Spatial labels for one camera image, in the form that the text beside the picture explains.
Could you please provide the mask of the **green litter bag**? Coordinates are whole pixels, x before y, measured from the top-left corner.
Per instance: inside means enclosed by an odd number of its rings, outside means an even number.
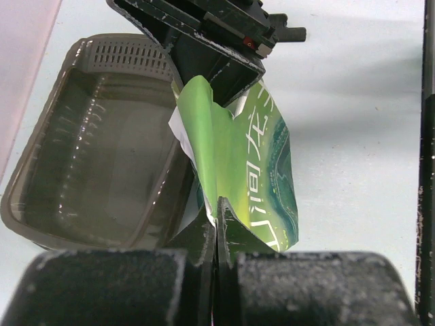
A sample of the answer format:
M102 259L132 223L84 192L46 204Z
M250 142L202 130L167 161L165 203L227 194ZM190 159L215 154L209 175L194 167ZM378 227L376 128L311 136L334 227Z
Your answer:
M255 236L278 252L298 242L290 134L263 81L227 107L210 83L192 78L176 93L169 126L191 159L210 222L218 199Z

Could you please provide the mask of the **black bag clip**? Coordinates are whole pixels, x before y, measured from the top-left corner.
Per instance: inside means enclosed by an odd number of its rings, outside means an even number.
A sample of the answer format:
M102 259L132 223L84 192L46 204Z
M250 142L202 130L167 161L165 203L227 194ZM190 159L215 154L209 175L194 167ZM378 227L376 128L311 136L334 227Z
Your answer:
M304 27L288 27L286 14L270 14L268 19L275 28L275 36L279 43L305 42L307 30Z

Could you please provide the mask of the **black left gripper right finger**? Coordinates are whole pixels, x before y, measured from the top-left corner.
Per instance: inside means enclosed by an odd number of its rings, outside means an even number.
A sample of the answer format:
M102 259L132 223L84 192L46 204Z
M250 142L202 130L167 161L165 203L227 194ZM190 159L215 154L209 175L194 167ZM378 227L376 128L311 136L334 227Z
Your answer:
M418 325L384 256L363 251L278 253L217 202L217 325Z

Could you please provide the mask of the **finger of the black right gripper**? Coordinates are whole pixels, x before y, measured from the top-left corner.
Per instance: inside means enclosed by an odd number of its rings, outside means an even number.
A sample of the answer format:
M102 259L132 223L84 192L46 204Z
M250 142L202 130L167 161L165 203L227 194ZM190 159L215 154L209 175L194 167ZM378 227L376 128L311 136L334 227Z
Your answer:
M265 73L259 58L220 45L198 32L172 35L164 50L180 90L193 77L202 76L213 90L214 101L223 107L238 99Z

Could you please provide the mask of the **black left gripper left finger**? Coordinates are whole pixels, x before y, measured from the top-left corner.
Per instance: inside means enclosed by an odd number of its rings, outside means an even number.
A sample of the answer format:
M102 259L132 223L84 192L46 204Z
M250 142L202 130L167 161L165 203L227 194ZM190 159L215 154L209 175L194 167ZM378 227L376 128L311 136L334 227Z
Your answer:
M166 247L37 256L3 325L210 325L215 228L205 213Z

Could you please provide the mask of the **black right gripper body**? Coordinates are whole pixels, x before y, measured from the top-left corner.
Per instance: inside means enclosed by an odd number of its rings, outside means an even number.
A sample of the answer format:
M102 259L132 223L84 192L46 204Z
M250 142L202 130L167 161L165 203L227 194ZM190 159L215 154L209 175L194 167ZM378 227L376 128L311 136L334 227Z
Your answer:
M276 28L261 1L108 1L108 6L163 47L170 37L205 38L266 58L276 46Z

